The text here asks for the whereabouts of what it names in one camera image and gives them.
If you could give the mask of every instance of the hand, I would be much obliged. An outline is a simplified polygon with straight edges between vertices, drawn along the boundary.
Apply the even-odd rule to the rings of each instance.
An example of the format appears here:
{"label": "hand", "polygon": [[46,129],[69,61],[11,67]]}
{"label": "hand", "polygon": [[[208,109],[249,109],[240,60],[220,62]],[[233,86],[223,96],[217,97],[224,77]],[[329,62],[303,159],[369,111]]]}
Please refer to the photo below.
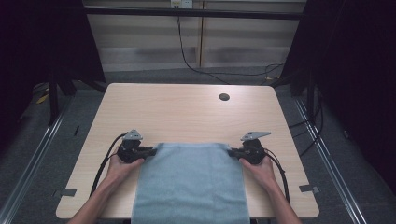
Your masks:
{"label": "hand", "polygon": [[133,169],[139,167],[145,160],[139,159],[132,163],[125,163],[117,155],[117,150],[118,148],[113,151],[113,155],[110,157],[110,164],[108,165],[105,180],[110,180],[117,183],[118,185],[128,176],[128,174]]}
{"label": "hand", "polygon": [[252,165],[247,160],[241,158],[239,161],[251,172],[259,184],[266,190],[277,185],[274,175],[274,168],[271,159],[266,156],[258,165]]}

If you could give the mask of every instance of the table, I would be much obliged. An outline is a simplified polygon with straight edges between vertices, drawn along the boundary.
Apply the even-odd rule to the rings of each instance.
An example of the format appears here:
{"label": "table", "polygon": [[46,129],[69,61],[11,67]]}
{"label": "table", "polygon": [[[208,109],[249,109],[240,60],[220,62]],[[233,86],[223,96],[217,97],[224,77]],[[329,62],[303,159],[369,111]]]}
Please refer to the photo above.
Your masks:
{"label": "table", "polygon": [[[228,101],[219,96],[226,93]],[[263,86],[114,83],[106,94],[76,166],[66,186],[74,197],[63,196],[56,215],[70,218],[88,200],[96,172],[109,146],[121,133],[137,129],[142,146],[161,142],[220,142],[241,147],[247,132],[272,134],[262,145],[279,158],[289,183],[291,206],[299,217],[316,217],[318,205],[307,185],[304,168],[273,88]],[[279,171],[276,180],[283,188]],[[108,201],[103,218],[130,218],[138,171],[133,172]],[[251,217],[274,217],[266,192],[244,170],[247,206]]]}

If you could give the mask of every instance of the fabric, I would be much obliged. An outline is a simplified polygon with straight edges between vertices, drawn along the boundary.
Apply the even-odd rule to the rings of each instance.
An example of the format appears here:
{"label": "fabric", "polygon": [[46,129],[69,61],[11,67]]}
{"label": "fabric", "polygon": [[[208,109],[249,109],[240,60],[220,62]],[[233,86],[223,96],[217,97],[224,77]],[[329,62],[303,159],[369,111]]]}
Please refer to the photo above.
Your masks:
{"label": "fabric", "polygon": [[249,223],[242,166],[227,145],[157,149],[141,167],[132,223]]}

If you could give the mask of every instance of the wall outlet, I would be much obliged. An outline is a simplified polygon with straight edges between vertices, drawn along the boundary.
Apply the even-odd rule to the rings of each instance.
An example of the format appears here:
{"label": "wall outlet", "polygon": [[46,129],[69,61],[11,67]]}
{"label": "wall outlet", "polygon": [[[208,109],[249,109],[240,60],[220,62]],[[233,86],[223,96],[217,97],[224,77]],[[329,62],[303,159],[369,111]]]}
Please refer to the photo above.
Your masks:
{"label": "wall outlet", "polygon": [[181,7],[182,8],[192,8],[192,0],[182,0]]}
{"label": "wall outlet", "polygon": [[171,0],[171,8],[181,8],[181,0]]}

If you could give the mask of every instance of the blue cloth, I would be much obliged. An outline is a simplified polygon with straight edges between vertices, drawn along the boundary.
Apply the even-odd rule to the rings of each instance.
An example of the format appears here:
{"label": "blue cloth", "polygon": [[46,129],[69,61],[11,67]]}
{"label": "blue cloth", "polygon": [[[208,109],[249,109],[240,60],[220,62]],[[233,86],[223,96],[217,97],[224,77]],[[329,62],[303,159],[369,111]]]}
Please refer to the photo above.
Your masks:
{"label": "blue cloth", "polygon": [[242,166],[228,148],[159,144],[141,167],[132,223],[249,223]]}

